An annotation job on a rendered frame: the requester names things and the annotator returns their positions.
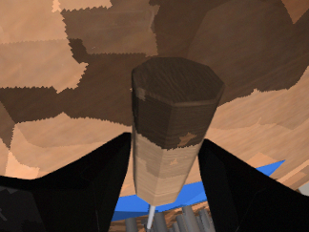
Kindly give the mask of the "blue flat strip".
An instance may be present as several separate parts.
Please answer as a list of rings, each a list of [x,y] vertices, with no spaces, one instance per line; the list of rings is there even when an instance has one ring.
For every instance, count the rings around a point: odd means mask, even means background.
[[[285,161],[285,159],[283,160]],[[276,169],[283,163],[283,161],[270,163],[270,165],[263,165],[256,167],[261,173],[265,173],[267,177],[271,177]],[[202,181],[189,182],[182,186],[181,192],[173,203],[158,205],[155,208],[155,213],[162,211],[169,211],[169,209],[177,209],[182,207],[188,207],[188,205],[194,205],[202,203],[206,200]],[[121,221],[128,219],[129,217],[142,217],[148,215],[150,211],[150,204],[145,200],[140,200],[139,197],[134,196],[119,197],[116,202],[117,206],[112,218],[112,221]],[[111,221],[111,222],[112,222]]]

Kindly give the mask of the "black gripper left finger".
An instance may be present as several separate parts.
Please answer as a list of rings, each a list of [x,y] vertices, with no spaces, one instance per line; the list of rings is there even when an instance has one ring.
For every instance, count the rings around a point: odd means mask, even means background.
[[[131,147],[123,132],[42,178],[0,175],[0,232],[108,232]]]

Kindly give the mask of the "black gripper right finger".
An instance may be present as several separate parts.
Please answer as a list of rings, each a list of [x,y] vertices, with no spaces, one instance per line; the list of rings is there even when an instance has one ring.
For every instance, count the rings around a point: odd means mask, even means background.
[[[197,161],[216,232],[309,232],[309,196],[206,138]]]

